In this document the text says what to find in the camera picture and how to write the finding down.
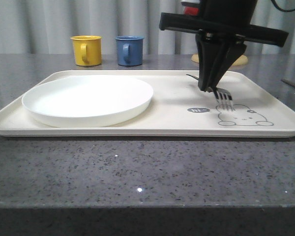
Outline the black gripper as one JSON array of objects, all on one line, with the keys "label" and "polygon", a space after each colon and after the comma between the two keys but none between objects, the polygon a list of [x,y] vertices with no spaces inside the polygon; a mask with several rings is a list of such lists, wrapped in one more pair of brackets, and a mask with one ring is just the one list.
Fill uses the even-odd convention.
[{"label": "black gripper", "polygon": [[[195,8],[195,15],[162,12],[160,30],[176,30],[197,33],[240,36],[245,41],[283,47],[288,32],[250,24],[256,0],[182,0],[185,7]],[[206,39],[204,34],[196,35],[199,56],[199,82],[201,91],[215,88],[225,72],[244,54],[243,42],[226,42]]]}]

